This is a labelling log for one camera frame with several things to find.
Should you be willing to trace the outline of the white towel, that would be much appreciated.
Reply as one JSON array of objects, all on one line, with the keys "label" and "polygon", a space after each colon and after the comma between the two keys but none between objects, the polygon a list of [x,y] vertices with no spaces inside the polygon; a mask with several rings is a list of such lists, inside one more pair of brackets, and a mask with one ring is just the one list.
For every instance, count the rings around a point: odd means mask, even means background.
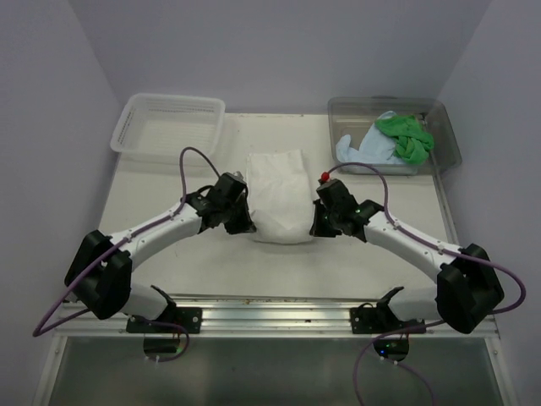
[{"label": "white towel", "polygon": [[266,244],[304,244],[314,205],[303,153],[253,153],[247,159],[249,215],[256,227],[253,239]]}]

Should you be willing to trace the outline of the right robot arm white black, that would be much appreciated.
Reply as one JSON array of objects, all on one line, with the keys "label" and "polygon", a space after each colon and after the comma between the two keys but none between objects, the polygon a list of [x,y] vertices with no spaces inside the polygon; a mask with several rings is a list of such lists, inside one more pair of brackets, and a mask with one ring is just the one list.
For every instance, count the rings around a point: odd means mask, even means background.
[{"label": "right robot arm white black", "polygon": [[429,239],[426,244],[402,233],[385,216],[383,206],[366,200],[360,205],[325,207],[314,201],[311,235],[347,235],[378,246],[420,270],[431,280],[425,288],[392,288],[376,304],[352,308],[355,333],[407,329],[423,333],[430,320],[443,321],[469,334],[504,298],[503,288],[484,249]]}]

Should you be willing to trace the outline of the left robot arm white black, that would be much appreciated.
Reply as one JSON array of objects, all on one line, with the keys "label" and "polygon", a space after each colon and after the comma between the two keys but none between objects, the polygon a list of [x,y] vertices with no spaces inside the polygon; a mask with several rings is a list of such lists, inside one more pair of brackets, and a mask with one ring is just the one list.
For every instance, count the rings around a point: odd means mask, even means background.
[{"label": "left robot arm white black", "polygon": [[246,190],[193,192],[135,228],[111,235],[95,230],[83,239],[64,279],[71,289],[67,301],[83,303],[100,320],[124,313],[166,332],[180,322],[177,306],[162,289],[134,283],[132,272],[178,241],[220,225],[230,235],[255,231]]}]

